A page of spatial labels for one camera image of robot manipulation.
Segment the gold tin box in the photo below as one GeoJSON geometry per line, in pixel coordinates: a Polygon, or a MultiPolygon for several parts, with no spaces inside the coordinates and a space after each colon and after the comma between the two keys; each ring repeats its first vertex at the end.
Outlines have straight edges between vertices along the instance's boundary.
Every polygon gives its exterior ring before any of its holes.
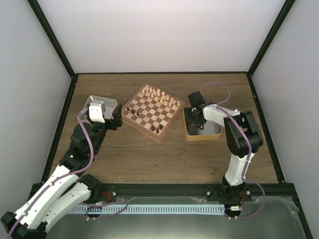
{"type": "Polygon", "coordinates": [[[215,140],[222,134],[221,126],[207,121],[200,128],[192,122],[191,107],[183,108],[185,137],[188,141],[215,140]]]}

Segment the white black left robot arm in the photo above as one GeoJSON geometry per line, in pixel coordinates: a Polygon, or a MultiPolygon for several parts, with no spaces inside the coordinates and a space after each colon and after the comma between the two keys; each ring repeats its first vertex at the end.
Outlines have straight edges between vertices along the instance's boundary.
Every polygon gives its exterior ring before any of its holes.
{"type": "Polygon", "coordinates": [[[84,172],[93,163],[107,130],[116,130],[121,125],[120,117],[104,122],[80,122],[71,135],[69,149],[48,180],[21,208],[2,216],[8,238],[44,239],[74,207],[85,201],[97,201],[102,195],[102,184],[84,172]]]}

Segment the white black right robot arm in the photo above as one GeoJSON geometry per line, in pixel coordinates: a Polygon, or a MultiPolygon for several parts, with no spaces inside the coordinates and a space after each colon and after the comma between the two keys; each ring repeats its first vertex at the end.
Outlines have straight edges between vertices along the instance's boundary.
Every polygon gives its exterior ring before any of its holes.
{"type": "Polygon", "coordinates": [[[188,95],[185,102],[144,86],[125,104],[117,105],[115,117],[164,143],[164,150],[177,156],[182,151],[178,136],[166,138],[170,126],[182,114],[186,139],[200,141],[218,138],[222,131],[230,152],[228,169],[222,177],[221,194],[228,201],[243,193],[248,166],[263,145],[263,138],[251,111],[241,112],[223,108],[220,103],[208,103],[200,91],[188,95]]]}

